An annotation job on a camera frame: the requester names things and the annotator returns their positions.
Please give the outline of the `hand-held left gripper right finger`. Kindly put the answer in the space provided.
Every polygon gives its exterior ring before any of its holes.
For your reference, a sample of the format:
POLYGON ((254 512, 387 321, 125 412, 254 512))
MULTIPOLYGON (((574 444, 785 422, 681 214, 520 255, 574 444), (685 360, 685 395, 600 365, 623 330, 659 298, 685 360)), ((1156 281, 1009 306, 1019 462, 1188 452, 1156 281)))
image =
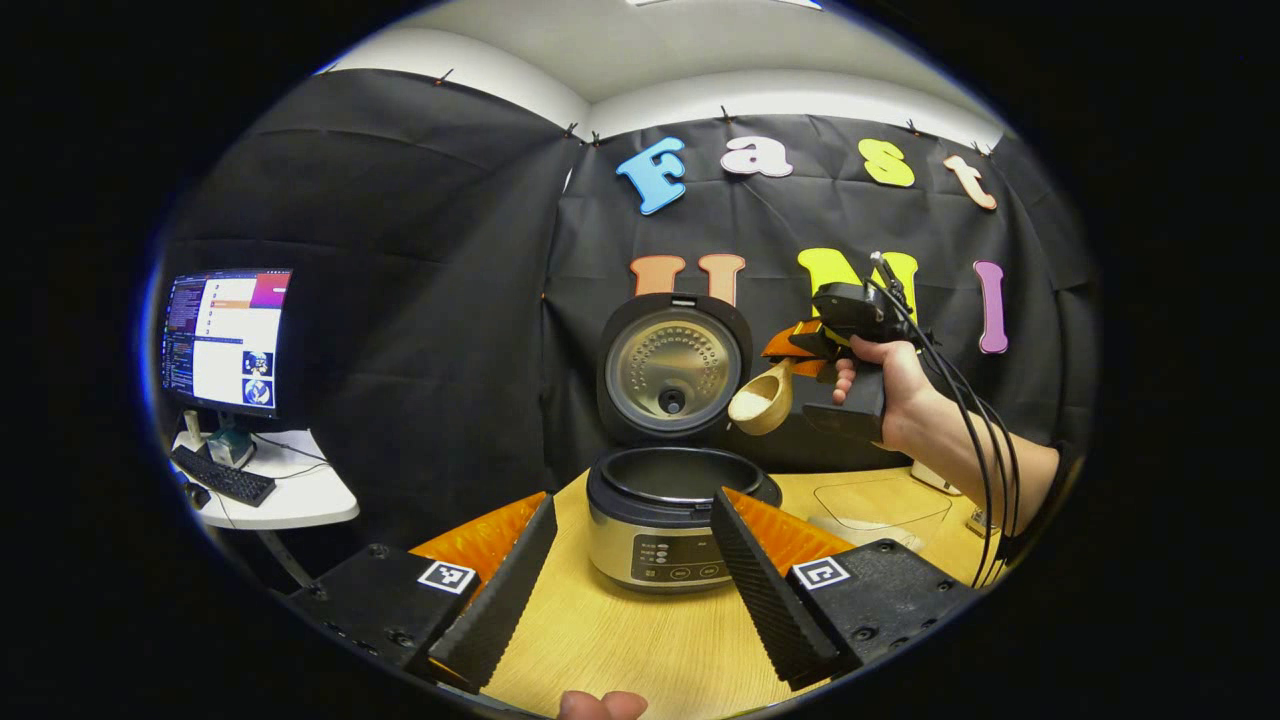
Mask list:
POLYGON ((728 487, 710 528, 777 678, 794 691, 904 652, 978 597, 895 539, 851 544, 728 487))

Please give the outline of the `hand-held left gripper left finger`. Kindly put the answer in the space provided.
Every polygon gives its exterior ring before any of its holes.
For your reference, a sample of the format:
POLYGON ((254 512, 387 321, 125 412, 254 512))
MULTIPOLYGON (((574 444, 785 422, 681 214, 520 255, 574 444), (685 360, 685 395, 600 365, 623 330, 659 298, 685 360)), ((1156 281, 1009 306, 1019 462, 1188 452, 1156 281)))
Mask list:
POLYGON ((370 544, 288 596, 358 652, 476 694, 495 673, 556 539, 539 492, 411 551, 370 544))

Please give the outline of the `wooden spoon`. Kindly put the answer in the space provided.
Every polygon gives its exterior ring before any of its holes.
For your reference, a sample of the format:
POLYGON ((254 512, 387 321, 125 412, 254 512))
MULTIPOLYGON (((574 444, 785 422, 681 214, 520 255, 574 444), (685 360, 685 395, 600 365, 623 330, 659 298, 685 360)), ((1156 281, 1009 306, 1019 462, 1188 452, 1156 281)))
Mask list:
POLYGON ((741 432, 764 436, 783 424, 794 402, 794 364, 785 357, 735 393, 728 418, 741 432))

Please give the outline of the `black and silver rice cooker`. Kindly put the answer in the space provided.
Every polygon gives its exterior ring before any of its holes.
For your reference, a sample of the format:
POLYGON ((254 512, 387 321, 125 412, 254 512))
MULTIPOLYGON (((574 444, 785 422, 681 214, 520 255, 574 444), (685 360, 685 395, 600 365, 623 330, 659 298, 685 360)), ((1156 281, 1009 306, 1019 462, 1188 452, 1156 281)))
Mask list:
POLYGON ((710 529, 716 493, 780 506, 773 479, 718 446, 750 340, 737 309, 707 295, 639 295, 608 319, 596 409, 611 443, 585 492, 591 564, 617 585, 681 594, 728 584, 710 529))

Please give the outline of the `clear plastic container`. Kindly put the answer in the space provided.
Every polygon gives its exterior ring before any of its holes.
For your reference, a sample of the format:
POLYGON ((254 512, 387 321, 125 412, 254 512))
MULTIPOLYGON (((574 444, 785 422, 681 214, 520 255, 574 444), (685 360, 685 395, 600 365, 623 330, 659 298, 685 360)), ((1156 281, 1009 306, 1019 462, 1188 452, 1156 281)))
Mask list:
POLYGON ((822 486, 813 497, 806 521, 855 546, 874 543, 861 536, 873 527, 901 527, 928 543, 952 507, 948 496, 910 478, 822 486))

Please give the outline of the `white toaster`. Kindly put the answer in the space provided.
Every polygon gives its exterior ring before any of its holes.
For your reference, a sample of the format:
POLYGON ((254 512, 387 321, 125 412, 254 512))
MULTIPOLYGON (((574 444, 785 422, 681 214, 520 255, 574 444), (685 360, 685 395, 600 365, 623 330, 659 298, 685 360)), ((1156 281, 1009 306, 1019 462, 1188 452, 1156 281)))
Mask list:
POLYGON ((961 496, 963 492, 952 483, 942 478, 938 473, 929 469, 925 464, 914 461, 910 468, 910 477, 938 492, 950 496, 961 496))

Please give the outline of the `white side table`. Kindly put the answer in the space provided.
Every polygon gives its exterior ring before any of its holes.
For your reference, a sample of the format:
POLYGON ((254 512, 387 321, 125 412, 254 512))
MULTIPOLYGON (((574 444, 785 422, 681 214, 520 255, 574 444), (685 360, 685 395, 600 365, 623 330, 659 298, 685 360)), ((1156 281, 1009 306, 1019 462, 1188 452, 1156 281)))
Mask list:
POLYGON ((324 527, 355 519, 356 497, 307 430, 252 434, 256 450, 244 470, 275 479, 276 489, 257 507, 214 493, 197 511, 206 527, 247 530, 298 587, 314 579, 276 536, 279 530, 324 527))

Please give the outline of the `black keyboard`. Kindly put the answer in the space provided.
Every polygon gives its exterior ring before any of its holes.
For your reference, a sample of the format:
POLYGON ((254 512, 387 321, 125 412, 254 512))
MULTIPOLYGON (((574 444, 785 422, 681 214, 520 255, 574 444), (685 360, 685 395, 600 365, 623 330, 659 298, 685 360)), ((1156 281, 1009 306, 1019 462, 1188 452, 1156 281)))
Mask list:
POLYGON ((170 460, 192 480, 252 507, 261 506, 276 489, 273 478, 221 465, 186 446, 175 447, 170 460))

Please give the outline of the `computer monitor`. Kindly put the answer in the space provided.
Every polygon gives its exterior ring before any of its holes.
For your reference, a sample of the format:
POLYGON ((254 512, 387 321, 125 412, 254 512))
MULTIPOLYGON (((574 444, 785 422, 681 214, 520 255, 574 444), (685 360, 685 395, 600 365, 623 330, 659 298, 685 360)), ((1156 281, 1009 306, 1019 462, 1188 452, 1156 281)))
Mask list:
POLYGON ((236 266, 178 274, 164 302, 157 380, 197 407, 278 418, 282 329, 293 272, 236 266))

